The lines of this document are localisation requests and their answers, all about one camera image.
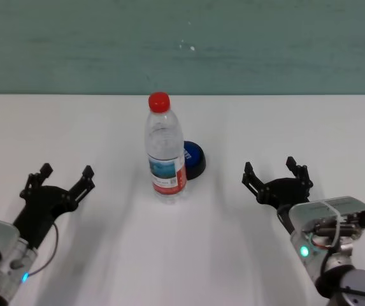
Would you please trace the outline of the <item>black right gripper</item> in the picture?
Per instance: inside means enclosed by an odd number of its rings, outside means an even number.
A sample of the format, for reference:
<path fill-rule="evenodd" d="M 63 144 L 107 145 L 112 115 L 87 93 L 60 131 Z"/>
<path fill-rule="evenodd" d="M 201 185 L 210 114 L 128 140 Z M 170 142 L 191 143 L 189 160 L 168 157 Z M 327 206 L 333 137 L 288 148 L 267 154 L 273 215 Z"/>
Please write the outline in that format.
<path fill-rule="evenodd" d="M 286 166 L 295 178 L 278 178 L 263 183 L 254 173 L 250 162 L 245 163 L 242 184 L 256 197 L 258 203 L 269 205 L 276 209 L 276 215 L 288 234 L 292 234 L 294 226 L 289 218 L 289 210 L 297 204 L 309 202 L 310 180 L 306 165 L 299 165 L 289 156 Z"/>

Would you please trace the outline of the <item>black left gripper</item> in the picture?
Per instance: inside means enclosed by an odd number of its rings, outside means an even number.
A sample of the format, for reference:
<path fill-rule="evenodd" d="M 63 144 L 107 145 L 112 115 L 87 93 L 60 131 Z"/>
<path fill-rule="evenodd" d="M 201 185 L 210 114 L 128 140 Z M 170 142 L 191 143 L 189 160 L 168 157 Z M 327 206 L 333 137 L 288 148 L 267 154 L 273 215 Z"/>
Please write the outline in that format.
<path fill-rule="evenodd" d="M 76 210 L 76 206 L 95 188 L 92 180 L 94 171 L 90 165 L 84 168 L 79 181 L 68 191 L 56 186 L 42 186 L 52 172 L 50 164 L 44 163 L 39 172 L 28 175 L 25 187 L 19 194 L 25 205 L 13 225 L 30 249 L 37 249 L 55 220 L 66 212 Z"/>

